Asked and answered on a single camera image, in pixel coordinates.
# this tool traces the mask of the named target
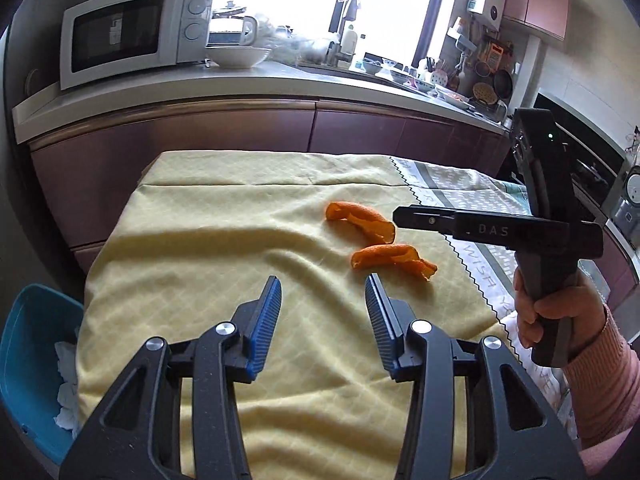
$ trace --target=silver bolt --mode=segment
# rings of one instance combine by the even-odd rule
[[[164,346],[164,341],[159,337],[152,337],[151,339],[146,340],[146,349],[155,352],[156,350],[161,349]]]
[[[236,326],[233,323],[225,321],[216,326],[216,332],[220,335],[229,335],[236,331]]]
[[[492,335],[489,337],[485,337],[483,343],[484,343],[484,346],[486,346],[487,348],[490,348],[491,350],[495,350],[502,346],[502,341],[500,341],[497,337]]]
[[[431,323],[423,319],[416,319],[411,323],[411,329],[417,334],[428,334],[432,328]]]

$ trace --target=white microwave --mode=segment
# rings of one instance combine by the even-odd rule
[[[205,59],[212,0],[89,0],[65,11],[60,88]]]

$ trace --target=white tissue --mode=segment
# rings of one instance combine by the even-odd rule
[[[78,423],[78,375],[76,374],[76,345],[60,341],[55,343],[58,356],[58,371],[64,383],[58,390],[60,414],[54,417],[59,428],[71,431],[75,439],[80,425]]]

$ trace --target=ridged rubber pad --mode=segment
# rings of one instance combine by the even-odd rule
[[[367,278],[364,298],[369,311],[373,335],[378,343],[382,365],[389,372],[391,378],[395,379],[399,369],[398,336],[402,337],[402,331],[385,289],[382,288],[376,274],[371,274]]]
[[[258,321],[255,324],[252,334],[248,338],[249,351],[246,370],[252,379],[255,379],[264,368],[264,362],[267,359],[273,331],[278,321],[280,305],[282,304],[282,286],[280,285],[280,280],[275,278],[270,288],[266,291],[266,294],[263,293],[262,297],[264,300],[256,307],[260,309]]]

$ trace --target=pink sleeve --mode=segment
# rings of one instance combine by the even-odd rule
[[[593,462],[591,465],[599,470],[626,434],[605,441],[629,430],[640,415],[640,362],[618,332],[609,309],[604,330],[564,368],[564,373],[571,390],[578,436],[583,448],[592,448],[581,455],[587,466]]]

